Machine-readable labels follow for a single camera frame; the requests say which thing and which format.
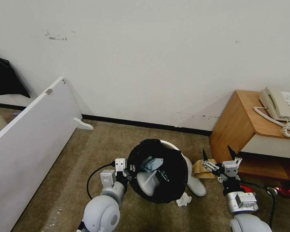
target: black bag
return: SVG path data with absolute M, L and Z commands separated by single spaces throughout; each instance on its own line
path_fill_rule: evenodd
M 136 175 L 141 170 L 141 164 L 147 157 L 162 158 L 161 168 L 169 178 L 169 182 L 160 182 L 153 196 L 147 196 L 141 189 Z M 181 198 L 188 181 L 188 167 L 181 151 L 166 148 L 158 139 L 147 139 L 137 145 L 130 153 L 128 165 L 135 165 L 130 184 L 133 190 L 146 200 L 154 203 L 169 203 Z
M 18 80 L 8 60 L 0 58 L 0 95 L 21 94 L 30 98 L 23 84 Z

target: coiled phone cord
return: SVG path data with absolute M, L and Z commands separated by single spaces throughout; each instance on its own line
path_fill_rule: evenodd
M 286 124 L 283 124 L 275 119 L 272 119 L 271 117 L 267 116 L 266 114 L 262 113 L 259 109 L 267 109 L 266 107 L 254 107 L 254 111 L 257 112 L 257 114 L 261 115 L 263 118 L 269 120 L 272 123 L 277 124 L 278 126 L 281 126 L 283 128 L 283 135 L 290 138 L 290 134 L 287 132 L 290 131 L 290 122 L 287 122 Z

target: telephone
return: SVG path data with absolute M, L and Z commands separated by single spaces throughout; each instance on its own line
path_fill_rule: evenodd
M 265 119 L 281 126 L 283 128 L 283 135 L 290 137 L 287 132 L 290 131 L 290 92 L 280 92 L 275 88 L 266 87 L 260 92 L 260 101 L 264 107 L 254 107 L 255 112 L 264 117 Z M 269 116 L 262 113 L 259 108 L 266 109 Z

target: white board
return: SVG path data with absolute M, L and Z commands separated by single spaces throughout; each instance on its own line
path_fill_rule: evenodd
M 255 134 L 241 151 L 290 158 L 290 139 Z
M 0 131 L 0 232 L 10 232 L 64 148 L 81 113 L 58 78 Z

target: wooden nightstand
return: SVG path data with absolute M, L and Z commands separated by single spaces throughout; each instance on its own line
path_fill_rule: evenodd
M 214 159 L 232 160 L 227 145 L 243 158 L 240 174 L 290 180 L 290 138 L 258 115 L 259 92 L 235 91 L 210 136 Z

